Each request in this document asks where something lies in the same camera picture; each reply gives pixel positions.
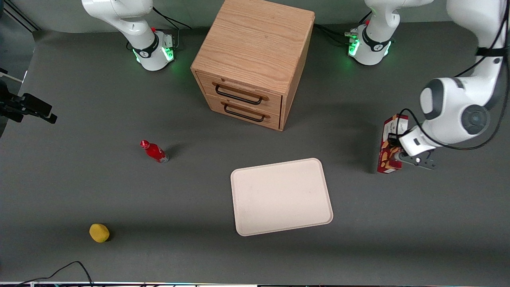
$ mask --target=plastic tray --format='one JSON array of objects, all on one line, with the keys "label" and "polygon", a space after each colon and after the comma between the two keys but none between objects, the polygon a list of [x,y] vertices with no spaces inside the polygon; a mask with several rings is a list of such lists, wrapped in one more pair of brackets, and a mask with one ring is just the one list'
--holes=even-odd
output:
[{"label": "plastic tray", "polygon": [[236,230],[242,236],[333,220],[324,171],[316,158],[237,169],[231,182]]}]

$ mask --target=wooden cabinet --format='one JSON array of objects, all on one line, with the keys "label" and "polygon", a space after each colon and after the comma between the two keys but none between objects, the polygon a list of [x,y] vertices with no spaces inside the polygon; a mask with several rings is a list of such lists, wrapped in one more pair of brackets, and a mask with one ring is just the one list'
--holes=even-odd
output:
[{"label": "wooden cabinet", "polygon": [[263,0],[225,0],[191,71],[216,112],[283,130],[315,14]]}]

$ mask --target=black strap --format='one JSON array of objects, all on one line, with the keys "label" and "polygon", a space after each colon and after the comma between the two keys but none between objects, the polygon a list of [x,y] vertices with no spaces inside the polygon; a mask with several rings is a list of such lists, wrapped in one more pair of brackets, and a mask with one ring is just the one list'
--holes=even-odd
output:
[{"label": "black strap", "polygon": [[152,42],[152,44],[145,48],[145,49],[136,49],[136,48],[133,48],[133,50],[135,50],[135,52],[140,55],[140,57],[142,58],[150,58],[150,56],[152,55],[152,53],[158,48],[159,46],[159,37],[154,34],[154,41]]},{"label": "black strap", "polygon": [[377,42],[377,41],[370,39],[370,37],[368,37],[368,35],[367,35],[366,27],[363,29],[362,37],[363,37],[363,40],[365,41],[365,43],[370,46],[370,49],[372,50],[372,52],[381,51],[390,42],[390,39],[386,40],[384,42]]},{"label": "black strap", "polygon": [[483,56],[483,57],[503,57],[506,55],[506,52],[508,51],[508,48],[484,48],[484,47],[478,47],[476,50],[477,56]]}]

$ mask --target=black cable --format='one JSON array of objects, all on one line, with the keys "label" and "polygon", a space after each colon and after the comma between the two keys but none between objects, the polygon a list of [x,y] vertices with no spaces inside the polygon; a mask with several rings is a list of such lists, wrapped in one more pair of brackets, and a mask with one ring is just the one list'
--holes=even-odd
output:
[{"label": "black cable", "polygon": [[27,281],[25,281],[25,282],[22,282],[22,283],[16,284],[14,287],[18,287],[18,286],[20,286],[20,285],[27,284],[27,283],[29,283],[29,282],[33,282],[33,281],[44,280],[44,279],[50,279],[50,278],[52,278],[53,276],[55,276],[55,274],[57,274],[59,271],[61,271],[62,269],[64,269],[64,268],[68,267],[69,265],[71,265],[71,264],[73,264],[73,263],[78,263],[78,264],[82,267],[83,271],[85,271],[85,274],[87,274],[87,279],[89,280],[90,285],[92,286],[92,285],[93,285],[93,283],[92,283],[92,279],[90,279],[89,272],[87,271],[87,269],[85,268],[85,266],[83,266],[83,264],[82,264],[80,261],[73,261],[73,262],[71,262],[71,263],[67,264],[66,266],[64,266],[64,267],[60,268],[59,270],[56,270],[56,271],[55,271],[53,274],[51,274],[51,276],[49,276],[49,277],[39,277],[39,278],[35,278],[35,279],[30,279],[30,280],[27,280]]},{"label": "black cable", "polygon": [[[491,45],[491,48],[494,47],[494,44],[496,43],[497,39],[499,38],[499,35],[501,34],[501,31],[503,31],[503,27],[505,27],[505,29],[508,31],[508,13],[509,13],[509,9],[510,9],[510,0],[507,0],[506,1],[506,10],[505,10],[505,14],[504,14],[504,17],[503,17],[503,21],[502,21],[502,25],[500,26],[500,30],[498,31],[498,34],[496,35],[496,39],[494,40],[493,44]],[[398,114],[398,119],[397,119],[397,127],[396,127],[396,134],[397,134],[397,137],[400,137],[400,135],[398,135],[398,125],[399,125],[399,122],[400,122],[400,117],[402,116],[402,114],[405,112],[405,111],[408,111],[411,116],[413,117],[414,121],[416,122],[416,125],[418,126],[418,128],[420,128],[421,132],[426,136],[428,137],[432,142],[442,146],[442,147],[445,147],[445,148],[448,148],[448,149],[452,149],[452,150],[459,150],[459,151],[471,151],[471,150],[476,150],[476,149],[479,149],[481,147],[484,147],[485,145],[487,145],[490,141],[492,141],[494,139],[494,137],[496,136],[496,134],[498,133],[499,131],[499,128],[501,127],[501,122],[503,121],[503,118],[504,118],[504,115],[505,115],[505,112],[506,112],[506,107],[508,105],[508,94],[510,92],[510,63],[509,63],[509,55],[508,55],[508,32],[505,33],[505,41],[504,41],[504,46],[505,48],[507,49],[506,52],[505,52],[505,55],[503,56],[503,64],[506,66],[506,88],[505,88],[505,96],[504,96],[504,99],[503,99],[503,105],[501,107],[501,112],[499,114],[499,118],[498,118],[498,122],[496,124],[496,127],[494,128],[494,131],[492,132],[491,136],[489,136],[489,138],[487,140],[485,140],[484,142],[482,142],[481,144],[477,145],[477,146],[474,146],[474,147],[468,147],[468,148],[461,148],[461,147],[453,147],[453,146],[448,146],[448,145],[445,145],[435,139],[433,139],[431,136],[429,136],[422,128],[420,122],[418,121],[418,119],[416,118],[415,114],[413,113],[413,111],[411,111],[410,109],[403,109],[399,114]]]},{"label": "black cable", "polygon": [[326,32],[330,32],[331,34],[335,34],[335,35],[339,35],[339,36],[344,36],[344,33],[340,33],[340,32],[337,32],[337,31],[334,31],[334,30],[331,30],[330,28],[328,27],[325,27],[323,25],[319,25],[319,24],[314,24],[315,27],[319,28],[319,29],[322,29]]},{"label": "black cable", "polygon": [[361,24],[361,23],[363,23],[363,21],[365,21],[365,19],[366,19],[368,16],[370,16],[370,14],[372,14],[372,10],[370,10],[370,12],[368,12],[368,14],[367,14],[367,15],[365,15],[365,17],[363,17],[363,18],[360,20],[360,22],[359,22],[359,23],[360,23],[360,24]]},{"label": "black cable", "polygon": [[336,45],[334,44],[334,46],[337,46],[337,47],[342,47],[345,45],[345,42],[341,42],[340,40],[336,39],[335,37],[333,37],[332,35],[330,35],[327,30],[324,30],[323,28],[325,28],[324,26],[321,26],[321,25],[316,25],[314,24],[314,26],[316,28],[318,28],[320,31],[322,31],[328,38],[330,38],[331,40],[333,40],[334,42],[340,44],[340,45]]},{"label": "black cable", "polygon": [[478,60],[476,63],[474,63],[471,67],[469,67],[469,68],[465,69],[464,71],[455,75],[454,78],[460,77],[460,76],[464,75],[465,73],[469,72],[474,67],[478,66],[478,64],[481,63],[485,58],[486,58],[486,56],[483,56],[480,60]]},{"label": "black cable", "polygon": [[188,27],[188,28],[192,29],[190,26],[188,26],[188,25],[186,25],[186,24],[184,24],[184,23],[182,23],[182,22],[179,22],[179,21],[177,21],[177,20],[175,20],[175,19],[172,19],[172,18],[170,18],[170,17],[168,17],[168,16],[163,15],[163,14],[162,14],[160,11],[158,11],[156,8],[154,8],[154,7],[153,7],[152,9],[154,10],[154,12],[158,13],[158,14],[159,14],[160,16],[162,16],[163,18],[165,18],[165,19],[167,19],[167,20],[172,20],[172,21],[174,21],[174,22],[177,22],[177,23],[179,23],[179,24],[181,24],[181,25],[183,25],[183,26],[186,26],[186,27]]},{"label": "black cable", "polygon": [[174,26],[177,30],[180,30],[179,27],[177,27],[177,25],[175,25],[171,20],[169,20],[168,18],[166,17],[163,17],[163,19],[167,20],[167,22],[169,22],[170,24],[172,24],[172,26]]}]

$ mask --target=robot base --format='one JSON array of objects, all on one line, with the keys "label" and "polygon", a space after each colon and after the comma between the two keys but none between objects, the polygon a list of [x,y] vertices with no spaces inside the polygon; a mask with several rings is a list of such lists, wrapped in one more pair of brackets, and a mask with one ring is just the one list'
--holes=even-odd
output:
[{"label": "robot base", "polygon": [[370,46],[364,41],[363,37],[361,37],[361,33],[365,28],[366,25],[363,24],[357,28],[351,29],[350,33],[346,33],[346,36],[351,38],[351,45],[349,46],[347,55],[353,57],[360,64],[372,66],[381,62],[383,57],[388,54],[391,42],[389,42],[388,45],[383,47],[380,51],[372,51]]},{"label": "robot base", "polygon": [[136,60],[149,71],[157,71],[163,69],[168,63],[175,59],[173,49],[172,35],[167,35],[161,31],[156,31],[155,35],[159,38],[159,46],[149,58],[138,57],[135,51]]}]

